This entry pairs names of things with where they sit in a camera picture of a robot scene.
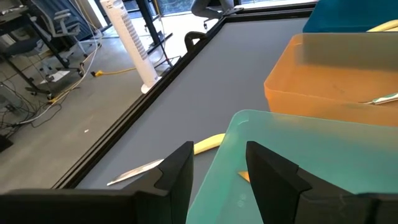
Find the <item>black desk leg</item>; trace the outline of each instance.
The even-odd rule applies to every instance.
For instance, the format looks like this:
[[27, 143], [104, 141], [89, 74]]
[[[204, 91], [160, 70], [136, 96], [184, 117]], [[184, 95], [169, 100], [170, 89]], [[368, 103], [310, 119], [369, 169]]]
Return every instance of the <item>black desk leg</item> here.
[[35, 32], [37, 33], [37, 35], [39, 35], [39, 37], [44, 41], [44, 43], [46, 44], [47, 47], [49, 47], [49, 49], [52, 51], [52, 53], [54, 54], [54, 56], [56, 56], [56, 58], [60, 61], [60, 63], [62, 64], [62, 66], [64, 68], [69, 68], [69, 63], [64, 61], [63, 58], [61, 58], [60, 54], [58, 53], [58, 50], [56, 50], [56, 48], [47, 40], [47, 38], [45, 38], [45, 36], [41, 33], [41, 31], [39, 31], [39, 29], [35, 26], [35, 24], [31, 21], [31, 19], [29, 18], [29, 16], [27, 14], [23, 15], [23, 16], [27, 16], [27, 20], [29, 21], [30, 26], [33, 28], [33, 30], [35, 30]]
[[154, 22], [152, 21], [152, 14], [150, 13], [149, 3], [147, 2], [147, 0], [137, 0], [136, 2], [142, 14], [142, 18], [144, 18], [145, 23], [147, 24], [149, 34], [154, 41], [154, 45], [160, 44], [160, 38], [157, 35]]
[[7, 62], [7, 64], [12, 69], [14, 69], [18, 73], [18, 75], [20, 77], [22, 77], [25, 80], [25, 82], [27, 82], [29, 84], [30, 88], [26, 88], [27, 90], [34, 92], [34, 93], [51, 94], [51, 92], [48, 90], [42, 90], [40, 88], [37, 88], [37, 86], [33, 84], [32, 80], [30, 80], [28, 77], [26, 77], [26, 75], [19, 68], [17, 68], [5, 55], [1, 54], [1, 57]]

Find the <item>translucent plastic container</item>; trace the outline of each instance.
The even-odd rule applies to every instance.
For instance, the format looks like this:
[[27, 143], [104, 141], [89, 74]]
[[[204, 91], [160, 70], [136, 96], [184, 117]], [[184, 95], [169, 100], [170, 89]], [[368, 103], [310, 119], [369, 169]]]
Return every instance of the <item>translucent plastic container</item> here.
[[264, 83], [272, 112], [398, 126], [398, 33], [300, 34]]
[[398, 19], [397, 0], [319, 0], [303, 32], [366, 32]]
[[247, 170], [256, 141], [351, 193], [398, 192], [398, 128], [262, 111], [234, 115], [188, 213], [188, 224], [262, 223]]

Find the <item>white cable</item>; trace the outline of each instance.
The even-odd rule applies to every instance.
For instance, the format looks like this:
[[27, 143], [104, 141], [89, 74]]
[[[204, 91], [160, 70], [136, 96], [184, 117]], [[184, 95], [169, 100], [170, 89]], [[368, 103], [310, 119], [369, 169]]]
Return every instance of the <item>white cable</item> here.
[[[81, 11], [81, 8], [80, 8], [80, 6], [79, 6], [79, 4], [78, 4], [77, 2], [76, 2], [76, 5], [77, 5], [77, 8], [78, 8], [79, 11], [80, 11], [80, 14], [81, 14], [82, 17], [84, 18], [85, 22], [87, 23], [88, 26], [90, 26], [90, 23], [87, 21], [86, 17], [83, 15], [83, 13], [82, 13], [82, 11]], [[92, 34], [93, 37], [94, 37], [95, 35], [94, 35], [93, 30], [90, 29], [90, 31], [91, 31], [91, 34]], [[85, 74], [82, 76], [82, 78], [81, 78], [78, 82], [76, 82], [76, 83], [73, 85], [74, 87], [71, 88], [70, 91], [72, 91], [74, 88], [76, 88], [76, 87], [83, 81], [83, 79], [86, 77], [87, 73], [90, 71], [90, 68], [91, 68], [91, 66], [92, 66], [92, 64], [93, 64], [93, 62], [94, 62], [94, 59], [95, 59], [95, 55], [96, 55], [96, 53], [97, 53], [97, 50], [99, 49], [99, 47], [98, 47], [98, 45], [97, 45], [97, 40], [96, 40], [96, 39], [94, 39], [94, 43], [95, 43], [95, 51], [94, 51], [93, 58], [91, 59], [91, 62], [90, 62], [90, 64], [89, 64], [89, 66], [88, 66], [88, 68], [87, 68]], [[58, 101], [60, 101], [62, 98], [64, 98], [65, 96], [67, 96], [67, 95], [69, 94], [69, 92], [68, 92], [68, 93], [65, 93], [63, 96], [61, 96], [61, 97], [60, 97], [59, 99], [57, 99], [55, 102], [53, 102], [53, 103], [52, 103], [47, 109], [45, 109], [41, 114], [39, 114], [39, 115], [37, 115], [36, 117], [34, 117], [34, 118], [32, 118], [32, 119], [29, 119], [29, 120], [27, 120], [27, 121], [22, 121], [22, 122], [16, 123], [16, 125], [18, 125], [18, 124], [31, 123], [31, 122], [33, 122], [33, 121], [39, 119], [39, 118], [40, 118], [41, 116], [43, 116], [43, 114], [45, 114], [54, 104], [56, 104], [56, 103], [57, 103]]]

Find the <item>teal plastic bin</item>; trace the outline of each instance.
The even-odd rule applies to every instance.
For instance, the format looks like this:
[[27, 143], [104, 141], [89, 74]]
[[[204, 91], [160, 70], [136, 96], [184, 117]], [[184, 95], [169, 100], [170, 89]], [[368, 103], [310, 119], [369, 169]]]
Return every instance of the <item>teal plastic bin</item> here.
[[232, 118], [187, 223], [262, 223], [251, 186], [238, 175], [247, 170], [247, 141], [257, 141], [354, 194], [396, 193], [397, 136], [398, 128], [240, 111]]
[[303, 32], [366, 32], [398, 19], [397, 0], [320, 0]]

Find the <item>gray table surface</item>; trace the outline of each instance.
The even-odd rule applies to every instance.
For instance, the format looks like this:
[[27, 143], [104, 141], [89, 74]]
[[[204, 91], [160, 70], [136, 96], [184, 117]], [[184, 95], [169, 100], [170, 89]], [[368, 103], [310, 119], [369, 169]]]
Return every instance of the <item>gray table surface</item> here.
[[[167, 157], [185, 141], [224, 133], [238, 111], [267, 111], [264, 80], [306, 21], [225, 24], [77, 188], [121, 189], [134, 178], [110, 187], [106, 183], [127, 170]], [[195, 156], [191, 202], [215, 154], [216, 149]]]

